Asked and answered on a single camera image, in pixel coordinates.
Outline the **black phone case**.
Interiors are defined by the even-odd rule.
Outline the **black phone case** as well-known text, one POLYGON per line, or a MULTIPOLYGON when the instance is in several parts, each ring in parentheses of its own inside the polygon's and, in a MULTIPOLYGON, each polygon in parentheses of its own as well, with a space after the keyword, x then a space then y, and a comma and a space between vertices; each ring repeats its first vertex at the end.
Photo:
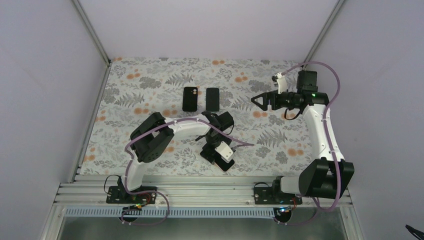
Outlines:
POLYGON ((182 110, 184 112, 196 112, 198 110, 198 88, 186 86, 183 88, 182 110))

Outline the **dark green smartphone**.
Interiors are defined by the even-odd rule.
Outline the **dark green smartphone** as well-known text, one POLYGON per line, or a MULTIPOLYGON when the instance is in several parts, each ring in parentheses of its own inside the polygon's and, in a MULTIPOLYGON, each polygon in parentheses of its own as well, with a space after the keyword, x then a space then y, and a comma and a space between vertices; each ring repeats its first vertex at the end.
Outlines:
POLYGON ((210 112, 218 112, 220 110, 220 90, 216 87, 206 89, 205 108, 210 112))

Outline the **black phone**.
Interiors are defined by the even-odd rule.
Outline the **black phone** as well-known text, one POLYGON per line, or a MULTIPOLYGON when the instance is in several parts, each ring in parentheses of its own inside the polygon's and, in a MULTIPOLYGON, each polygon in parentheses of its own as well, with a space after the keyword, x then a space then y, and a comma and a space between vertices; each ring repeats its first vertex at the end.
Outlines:
POLYGON ((225 161, 224 159, 218 159, 214 162, 223 172, 227 172, 235 164, 233 159, 231 159, 229 162, 225 161))

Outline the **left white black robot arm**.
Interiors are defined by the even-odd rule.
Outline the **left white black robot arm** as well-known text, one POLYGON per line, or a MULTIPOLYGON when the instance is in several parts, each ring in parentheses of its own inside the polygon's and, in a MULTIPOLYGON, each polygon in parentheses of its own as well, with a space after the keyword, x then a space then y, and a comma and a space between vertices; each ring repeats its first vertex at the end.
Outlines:
POLYGON ((197 141, 204 138, 206 143, 200 156, 222 171, 228 171, 235 164, 235 149, 230 147, 235 139, 224 131, 234 124, 229 112, 216 114, 204 111, 183 118, 166 118, 159 112, 152 113, 130 134, 130 141, 124 147, 124 151, 130 155, 130 162, 117 182, 118 198, 131 203, 139 194, 151 194, 157 190, 156 187, 143 186, 145 171, 148 164, 165 152, 174 138, 195 137, 197 141))

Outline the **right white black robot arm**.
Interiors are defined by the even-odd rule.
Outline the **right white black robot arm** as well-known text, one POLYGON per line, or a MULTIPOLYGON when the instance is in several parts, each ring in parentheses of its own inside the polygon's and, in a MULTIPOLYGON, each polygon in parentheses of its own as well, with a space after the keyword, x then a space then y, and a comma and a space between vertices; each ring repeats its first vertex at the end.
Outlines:
POLYGON ((271 186, 271 198, 278 204, 297 195, 338 200, 353 177, 353 163, 347 162, 337 146, 330 116, 330 100, 317 86, 315 71, 301 70, 297 74, 296 91, 283 90, 282 73, 272 81, 278 89, 251 98, 251 102, 266 111, 298 110, 306 122, 313 161, 298 176, 278 176, 271 186))

